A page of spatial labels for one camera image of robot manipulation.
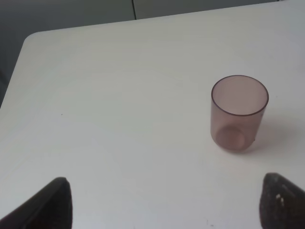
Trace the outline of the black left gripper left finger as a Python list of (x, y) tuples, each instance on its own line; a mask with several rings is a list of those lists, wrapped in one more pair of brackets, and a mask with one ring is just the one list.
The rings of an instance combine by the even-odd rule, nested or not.
[(70, 183), (57, 177), (0, 220), (2, 229), (71, 229), (73, 206)]

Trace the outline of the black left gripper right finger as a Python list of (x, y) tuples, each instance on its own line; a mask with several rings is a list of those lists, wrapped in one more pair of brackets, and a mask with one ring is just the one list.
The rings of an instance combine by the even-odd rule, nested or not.
[(305, 191), (278, 173), (267, 173), (259, 203), (264, 229), (303, 229)]

